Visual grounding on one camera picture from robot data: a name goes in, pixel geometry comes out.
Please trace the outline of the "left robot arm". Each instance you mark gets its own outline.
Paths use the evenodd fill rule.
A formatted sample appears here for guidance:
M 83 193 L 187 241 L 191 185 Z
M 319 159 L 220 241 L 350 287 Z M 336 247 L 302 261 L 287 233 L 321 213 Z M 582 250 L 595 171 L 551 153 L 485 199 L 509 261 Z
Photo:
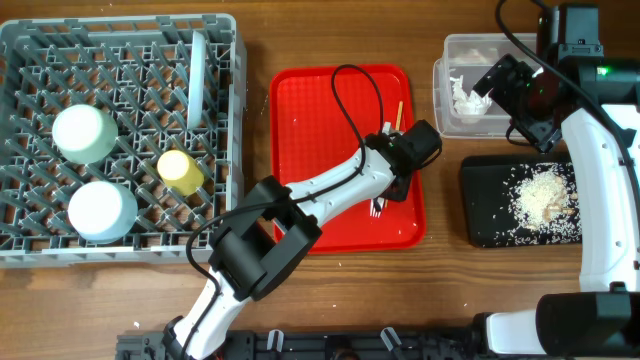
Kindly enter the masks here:
M 405 132 L 372 133 L 340 165 L 287 185 L 266 177 L 236 208 L 207 221 L 215 230 L 212 253 L 206 267 L 196 268 L 207 283 L 191 311 L 165 327 L 169 356 L 213 355 L 244 306 L 291 275 L 326 223 L 362 202 L 405 201 L 413 175 L 441 149 L 439 133 L 424 120 Z

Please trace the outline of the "white plastic fork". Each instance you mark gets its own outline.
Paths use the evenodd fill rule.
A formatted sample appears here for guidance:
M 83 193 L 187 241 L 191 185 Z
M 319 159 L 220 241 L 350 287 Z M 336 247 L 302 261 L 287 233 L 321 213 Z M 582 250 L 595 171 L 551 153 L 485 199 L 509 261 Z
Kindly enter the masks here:
M 373 218 L 379 218 L 382 214 L 382 210 L 384 209 L 385 199 L 376 197 L 373 198 L 370 202 L 370 216 Z

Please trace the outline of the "pale green bowl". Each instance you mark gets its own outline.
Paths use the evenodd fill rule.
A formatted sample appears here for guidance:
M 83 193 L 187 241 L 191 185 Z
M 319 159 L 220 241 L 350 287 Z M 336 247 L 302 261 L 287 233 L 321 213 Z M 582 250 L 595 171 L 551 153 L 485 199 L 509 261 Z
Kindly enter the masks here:
M 118 127 L 109 114 L 85 104 L 60 112 L 52 126 L 54 144 L 68 161 L 92 164 L 108 156 L 116 144 Z

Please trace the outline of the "large pale blue plate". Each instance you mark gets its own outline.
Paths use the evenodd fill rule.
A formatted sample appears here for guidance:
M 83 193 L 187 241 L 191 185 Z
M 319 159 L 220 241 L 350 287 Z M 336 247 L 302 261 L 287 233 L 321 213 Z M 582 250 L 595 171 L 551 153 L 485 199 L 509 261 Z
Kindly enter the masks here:
M 187 106 L 188 130 L 196 129 L 201 124 L 206 65 L 205 46 L 205 37 L 201 33 L 194 31 L 192 36 Z

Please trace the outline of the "yellow plastic cup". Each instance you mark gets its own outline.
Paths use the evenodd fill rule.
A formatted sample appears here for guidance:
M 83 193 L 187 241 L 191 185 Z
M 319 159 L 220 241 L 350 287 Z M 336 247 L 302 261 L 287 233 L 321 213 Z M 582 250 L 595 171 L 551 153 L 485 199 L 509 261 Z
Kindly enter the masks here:
M 169 150 L 163 153 L 156 169 L 164 184 L 182 196 L 194 194 L 204 183 L 204 174 L 195 160 L 185 152 Z

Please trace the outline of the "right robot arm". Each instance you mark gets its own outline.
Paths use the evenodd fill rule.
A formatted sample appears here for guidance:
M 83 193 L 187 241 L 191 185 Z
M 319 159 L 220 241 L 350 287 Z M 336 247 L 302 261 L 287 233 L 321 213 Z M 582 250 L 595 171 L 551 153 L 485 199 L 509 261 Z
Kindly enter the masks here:
M 503 56 L 475 85 L 527 145 L 567 145 L 582 226 L 579 290 L 478 314 L 481 356 L 639 354 L 639 64 L 605 57 L 598 21 L 594 5 L 543 6 L 535 47 Z

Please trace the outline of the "white paper napkin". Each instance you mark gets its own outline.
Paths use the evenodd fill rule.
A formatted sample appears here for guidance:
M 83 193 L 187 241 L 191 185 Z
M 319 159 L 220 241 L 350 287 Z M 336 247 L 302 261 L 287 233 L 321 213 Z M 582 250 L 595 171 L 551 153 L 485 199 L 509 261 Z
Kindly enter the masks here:
M 481 97 L 474 90 L 469 93 L 463 90 L 464 76 L 450 77 L 452 89 L 453 108 L 458 115 L 461 115 L 461 122 L 464 124 L 474 124 L 485 115 L 493 102 L 488 95 Z

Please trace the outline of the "wooden chopstick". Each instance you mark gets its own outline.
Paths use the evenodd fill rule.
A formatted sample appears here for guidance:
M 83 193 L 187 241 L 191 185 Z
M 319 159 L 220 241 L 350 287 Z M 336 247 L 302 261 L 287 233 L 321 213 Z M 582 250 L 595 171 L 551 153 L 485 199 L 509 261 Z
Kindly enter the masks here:
M 403 109 L 404 109 L 404 102 L 403 101 L 399 101 L 398 108 L 397 108 L 397 114 L 396 114 L 395 127 L 394 127 L 394 129 L 396 131 L 400 131 L 401 130 Z

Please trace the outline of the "pale green saucer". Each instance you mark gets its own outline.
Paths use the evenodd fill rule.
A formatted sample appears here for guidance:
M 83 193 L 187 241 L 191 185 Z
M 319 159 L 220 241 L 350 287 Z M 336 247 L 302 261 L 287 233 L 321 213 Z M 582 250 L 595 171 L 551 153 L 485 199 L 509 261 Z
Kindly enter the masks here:
M 68 217 L 85 240 L 109 244 L 129 233 L 138 212 L 133 193 L 123 185 L 94 181 L 81 186 L 71 197 Z

